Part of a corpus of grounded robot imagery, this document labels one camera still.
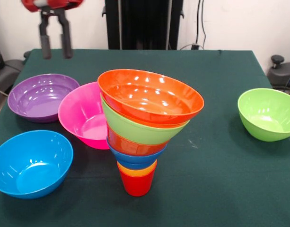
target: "blue bowl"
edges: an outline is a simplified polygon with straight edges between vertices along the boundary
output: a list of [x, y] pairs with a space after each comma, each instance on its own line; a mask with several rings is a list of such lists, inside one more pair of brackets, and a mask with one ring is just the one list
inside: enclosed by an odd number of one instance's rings
[[63, 182], [72, 159], [72, 146], [59, 133], [19, 134], [0, 146], [0, 191], [20, 199], [45, 196]]
[[109, 141], [107, 140], [108, 146], [111, 150], [111, 152], [114, 154], [116, 160], [124, 167], [128, 169], [144, 169], [152, 165], [155, 160], [164, 152], [167, 145], [158, 153], [153, 155], [147, 155], [147, 156], [132, 156], [132, 155], [126, 155], [123, 153], [118, 152], [117, 150], [113, 149]]

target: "chair knob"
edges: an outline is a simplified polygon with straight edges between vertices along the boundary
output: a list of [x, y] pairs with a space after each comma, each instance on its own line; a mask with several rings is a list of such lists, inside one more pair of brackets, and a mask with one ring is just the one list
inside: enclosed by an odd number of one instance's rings
[[273, 68], [275, 69], [278, 68], [279, 65], [285, 61], [284, 57], [282, 57], [281, 55], [273, 55], [271, 57], [271, 60], [274, 64]]

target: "orange bowl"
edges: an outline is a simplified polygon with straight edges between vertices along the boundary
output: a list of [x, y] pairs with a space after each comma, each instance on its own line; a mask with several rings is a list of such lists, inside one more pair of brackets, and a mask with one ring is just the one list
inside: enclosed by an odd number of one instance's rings
[[176, 79], [142, 70], [110, 70], [98, 77], [106, 102], [119, 114], [154, 124], [180, 124], [195, 117], [203, 97]]
[[116, 151], [133, 156], [147, 156], [160, 152], [169, 141], [157, 145], [146, 145], [129, 141], [116, 134], [108, 126], [108, 141], [110, 146]]

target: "red cup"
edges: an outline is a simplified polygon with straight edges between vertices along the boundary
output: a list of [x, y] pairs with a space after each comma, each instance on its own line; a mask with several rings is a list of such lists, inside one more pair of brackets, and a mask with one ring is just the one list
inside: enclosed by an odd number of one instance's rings
[[147, 192], [149, 192], [152, 184], [152, 180], [155, 173], [155, 168], [143, 176], [130, 176], [120, 170], [122, 182], [124, 184], [124, 188], [129, 195], [132, 196], [143, 196]]

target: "red robot arm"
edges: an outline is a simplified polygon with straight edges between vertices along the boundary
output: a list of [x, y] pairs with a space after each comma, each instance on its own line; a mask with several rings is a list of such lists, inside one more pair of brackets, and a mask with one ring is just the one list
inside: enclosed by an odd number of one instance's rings
[[45, 59], [51, 58], [50, 40], [46, 31], [50, 16], [57, 16], [62, 26], [63, 34], [61, 35], [61, 40], [64, 58], [69, 59], [72, 57], [70, 26], [69, 21], [66, 19], [65, 11], [78, 7], [82, 2], [83, 0], [22, 0], [23, 5], [30, 12], [40, 11], [41, 13], [42, 22], [39, 28], [42, 53]]

